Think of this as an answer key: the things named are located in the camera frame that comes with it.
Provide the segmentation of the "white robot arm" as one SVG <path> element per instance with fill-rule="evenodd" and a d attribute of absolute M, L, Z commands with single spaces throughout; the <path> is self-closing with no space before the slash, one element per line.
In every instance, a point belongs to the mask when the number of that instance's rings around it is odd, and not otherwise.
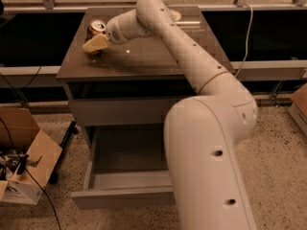
<path fill-rule="evenodd" d="M 173 105 L 164 148 L 182 230 L 257 230 L 234 146 L 252 131 L 257 104 L 249 91 L 176 24 L 162 0 L 97 23 L 83 49 L 158 35 L 195 91 Z"/>

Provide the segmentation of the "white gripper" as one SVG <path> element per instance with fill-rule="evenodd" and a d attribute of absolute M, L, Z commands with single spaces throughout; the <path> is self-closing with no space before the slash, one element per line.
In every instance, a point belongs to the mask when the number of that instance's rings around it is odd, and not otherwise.
<path fill-rule="evenodd" d="M 94 53 L 107 48 L 109 41 L 119 45 L 153 34 L 139 22 L 136 10 L 131 10 L 113 17 L 106 23 L 106 35 L 109 39 L 104 34 L 91 34 L 86 38 L 83 49 L 87 53 Z"/>

